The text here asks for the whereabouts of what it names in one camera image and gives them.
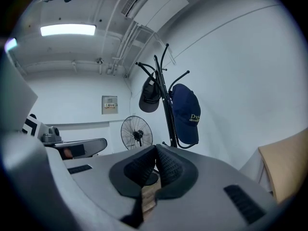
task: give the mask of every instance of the black vent slot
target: black vent slot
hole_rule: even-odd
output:
[[[264,210],[238,185],[227,186],[224,190],[248,224],[254,223],[265,215]]]
[[[76,173],[80,173],[82,171],[86,171],[91,169],[92,167],[90,165],[82,165],[82,166],[78,166],[78,167],[71,167],[68,168],[68,172],[72,175],[72,174],[76,174]]]

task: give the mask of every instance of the white wall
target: white wall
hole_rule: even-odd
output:
[[[161,39],[177,64],[166,56],[166,85],[190,70],[180,83],[201,106],[200,141],[189,150],[240,169],[257,147],[308,126],[307,46],[277,0],[201,0],[167,26]],[[154,65],[162,52],[152,40],[139,61]],[[130,75],[131,112],[154,142],[168,141],[162,103],[152,114],[138,107],[146,78],[137,67]]]
[[[97,73],[42,72],[25,77],[38,95],[31,113],[56,126],[64,141],[107,139],[99,154],[126,150],[121,125],[129,116],[131,92],[122,77]],[[118,114],[102,115],[102,96],[118,97]]]
[[[38,95],[31,112],[45,124],[124,120],[130,90],[122,77],[97,73],[42,72],[25,77]],[[102,115],[102,96],[118,96],[118,114]]]

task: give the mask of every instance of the cap logo text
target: cap logo text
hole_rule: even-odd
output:
[[[200,116],[192,114],[190,121],[199,122]]]

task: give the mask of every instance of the desk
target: desk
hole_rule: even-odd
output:
[[[278,203],[294,195],[308,170],[308,128],[282,141],[259,147]]]

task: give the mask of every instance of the floor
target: floor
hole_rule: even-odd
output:
[[[155,192],[160,188],[161,188],[161,185],[160,185],[159,175],[158,175],[158,181],[155,184],[151,186],[144,186],[142,188],[143,220],[146,220],[150,216],[151,212],[156,206],[154,195],[155,195]]]

